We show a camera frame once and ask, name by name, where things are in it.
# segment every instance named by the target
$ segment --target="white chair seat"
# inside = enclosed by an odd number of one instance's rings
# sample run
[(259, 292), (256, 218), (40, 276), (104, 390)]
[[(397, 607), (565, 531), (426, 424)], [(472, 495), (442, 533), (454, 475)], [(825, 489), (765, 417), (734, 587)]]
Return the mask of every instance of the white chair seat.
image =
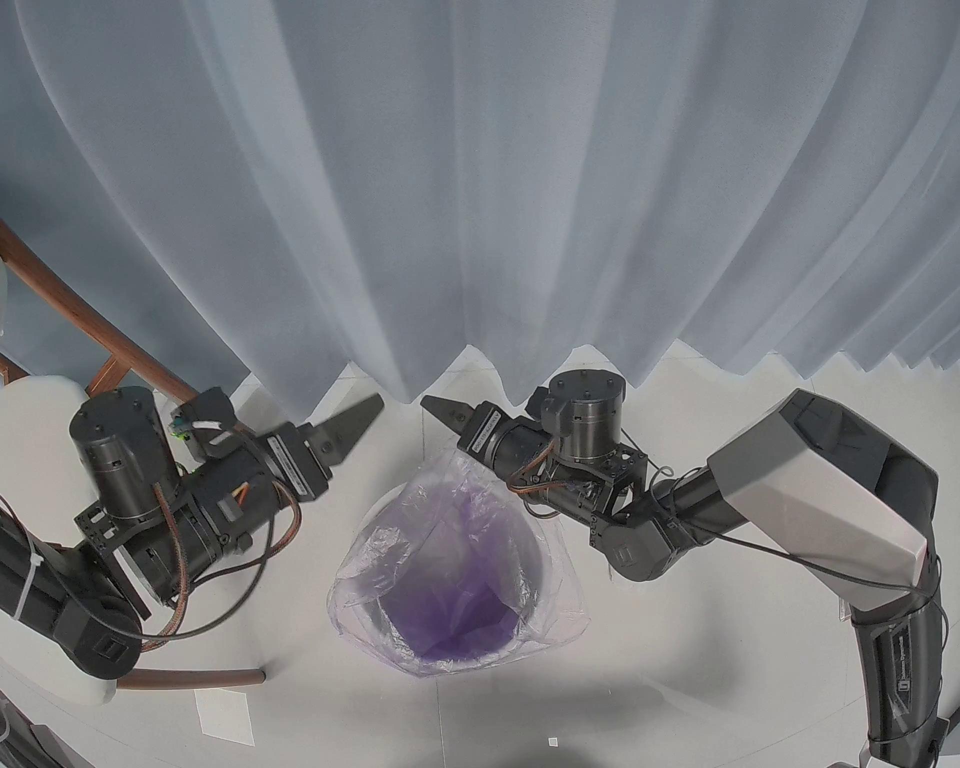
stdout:
[[(69, 433), (85, 401), (84, 388), (63, 376), (27, 376), (0, 389), (0, 494), (38, 539), (64, 546), (81, 540), (73, 518), (97, 500)], [(105, 704), (116, 690), (115, 681), (81, 672), (56, 642), (3, 612), (0, 656), (22, 677), (69, 702)]]

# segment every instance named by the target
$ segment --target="white paper on floor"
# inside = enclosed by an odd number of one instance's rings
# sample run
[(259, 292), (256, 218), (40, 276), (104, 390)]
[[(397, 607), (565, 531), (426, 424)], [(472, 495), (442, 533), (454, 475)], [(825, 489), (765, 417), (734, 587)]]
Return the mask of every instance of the white paper on floor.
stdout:
[(200, 730), (208, 736), (253, 746), (247, 694), (225, 688), (195, 690)]

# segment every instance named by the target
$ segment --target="purple plastic bag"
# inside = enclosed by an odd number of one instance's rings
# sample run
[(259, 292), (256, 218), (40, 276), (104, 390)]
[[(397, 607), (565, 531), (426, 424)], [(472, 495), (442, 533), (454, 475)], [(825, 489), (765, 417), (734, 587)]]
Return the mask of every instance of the purple plastic bag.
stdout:
[(558, 522), (453, 446), (360, 532), (326, 606), (347, 640), (417, 677), (522, 659), (589, 622)]

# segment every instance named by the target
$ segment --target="chair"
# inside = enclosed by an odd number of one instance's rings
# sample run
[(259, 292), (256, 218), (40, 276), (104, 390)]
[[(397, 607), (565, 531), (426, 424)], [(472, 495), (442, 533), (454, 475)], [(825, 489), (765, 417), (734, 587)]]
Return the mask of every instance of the chair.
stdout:
[[(0, 221), (0, 258), (42, 298), (110, 356), (86, 390), (63, 376), (32, 376), (0, 355), (0, 493), (39, 539), (72, 546), (81, 539), (76, 513), (97, 498), (68, 427), (87, 399), (115, 388), (127, 371), (174, 400), (196, 393), (138, 347), (67, 287)], [(55, 696), (76, 704), (101, 705), (117, 688), (170, 690), (263, 683), (261, 669), (177, 671), (134, 669), (119, 681), (92, 678), (78, 669), (53, 640), (0, 612), (0, 657)]]

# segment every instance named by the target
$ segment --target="white tile floor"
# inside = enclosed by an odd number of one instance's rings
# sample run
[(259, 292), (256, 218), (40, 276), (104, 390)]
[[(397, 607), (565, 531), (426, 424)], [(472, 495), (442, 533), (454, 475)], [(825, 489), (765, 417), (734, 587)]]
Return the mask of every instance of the white tile floor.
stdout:
[[(566, 367), (585, 364), (605, 361), (580, 348)], [(841, 355), (804, 382), (772, 354), (736, 376), (678, 342), (628, 392), (624, 426), (653, 459), (686, 469), (798, 386), (848, 403), (939, 471), (935, 529), (945, 606), (960, 618), (959, 371), (929, 364), (907, 371), (890, 360), (864, 374)], [(348, 367), (314, 420), (375, 390)], [(495, 370), (471, 348), (429, 393), (507, 404)], [(253, 381), (235, 399), (254, 426), (281, 418)], [(495, 670), (418, 681), (336, 637), (326, 592), (357, 523), (449, 440), (419, 406), (387, 401), (330, 492), (305, 510), (300, 537), (268, 568), (249, 606), (216, 632), (144, 659), (170, 668), (266, 665), (270, 680), (247, 689), (255, 747), (202, 735), (189, 691), (120, 692), (105, 707), (76, 708), (5, 669), (0, 689), (98, 768), (824, 768), (855, 761), (866, 728), (863, 686), (836, 598), (792, 564), (723, 542), (691, 553), (656, 582), (615, 584), (586, 531), (564, 518), (558, 524), (590, 627), (564, 648)], [(738, 534), (764, 540), (749, 526)], [(243, 584), (238, 576), (198, 592), (192, 620), (221, 610)], [(956, 649), (952, 642), (947, 651), (943, 712), (960, 705)]]

